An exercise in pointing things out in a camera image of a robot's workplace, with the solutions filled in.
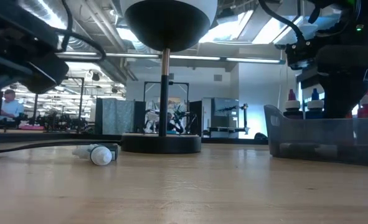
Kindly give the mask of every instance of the blue bottle cap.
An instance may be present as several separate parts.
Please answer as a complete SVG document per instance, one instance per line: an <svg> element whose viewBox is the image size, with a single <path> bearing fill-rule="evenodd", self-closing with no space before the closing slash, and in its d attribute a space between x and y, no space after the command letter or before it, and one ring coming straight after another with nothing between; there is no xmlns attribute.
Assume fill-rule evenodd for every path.
<svg viewBox="0 0 368 224"><path fill-rule="evenodd" d="M313 90L313 94L311 95L311 100L319 100L319 93L316 88Z"/></svg>

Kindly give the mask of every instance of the man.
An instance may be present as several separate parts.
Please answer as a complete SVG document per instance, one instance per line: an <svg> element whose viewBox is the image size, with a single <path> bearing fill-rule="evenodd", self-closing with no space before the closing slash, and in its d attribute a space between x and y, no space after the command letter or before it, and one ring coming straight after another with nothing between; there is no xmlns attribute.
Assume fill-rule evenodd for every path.
<svg viewBox="0 0 368 224"><path fill-rule="evenodd" d="M15 91L6 90L4 92L5 100L2 102L1 106L1 116L0 119L4 118L16 118L19 113L24 112L24 107L17 100L15 100Z"/></svg>

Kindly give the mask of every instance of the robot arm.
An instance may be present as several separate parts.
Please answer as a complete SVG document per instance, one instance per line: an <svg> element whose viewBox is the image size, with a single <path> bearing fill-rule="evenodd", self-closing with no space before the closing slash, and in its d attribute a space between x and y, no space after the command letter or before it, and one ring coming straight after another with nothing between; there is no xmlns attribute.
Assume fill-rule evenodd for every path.
<svg viewBox="0 0 368 224"><path fill-rule="evenodd" d="M270 13L265 0L259 0L269 15L296 32L297 43L279 46L287 54L288 66L293 70L317 66L319 82L325 90L324 117L344 118L368 91L368 0L307 1L315 5L310 23L325 7L342 11L332 29L318 30L309 40L292 22Z"/></svg>
<svg viewBox="0 0 368 224"><path fill-rule="evenodd" d="M41 94L59 85L68 66L55 53L66 51L70 37L89 43L100 53L99 58L70 61L99 62L106 57L99 44L72 32L70 9L66 0L59 1L69 18L66 30L49 26L20 7L18 0L0 1L0 89L21 82L31 92ZM61 47L59 35L64 36Z"/></svg>

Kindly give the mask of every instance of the gray partition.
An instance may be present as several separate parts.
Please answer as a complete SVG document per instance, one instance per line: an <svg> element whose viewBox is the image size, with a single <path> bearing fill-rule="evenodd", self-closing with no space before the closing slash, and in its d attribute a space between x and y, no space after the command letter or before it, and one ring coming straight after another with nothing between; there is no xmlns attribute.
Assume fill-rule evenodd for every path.
<svg viewBox="0 0 368 224"><path fill-rule="evenodd" d="M123 134L133 131L134 101L102 99L102 134Z"/></svg>

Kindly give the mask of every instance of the table surface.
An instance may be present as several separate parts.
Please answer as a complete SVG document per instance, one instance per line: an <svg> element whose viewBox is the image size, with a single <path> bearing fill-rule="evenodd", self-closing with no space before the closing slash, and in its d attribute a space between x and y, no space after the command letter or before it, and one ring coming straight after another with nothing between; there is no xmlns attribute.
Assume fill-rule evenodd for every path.
<svg viewBox="0 0 368 224"><path fill-rule="evenodd" d="M72 149L0 154L0 224L368 223L368 167L228 144L98 167Z"/></svg>

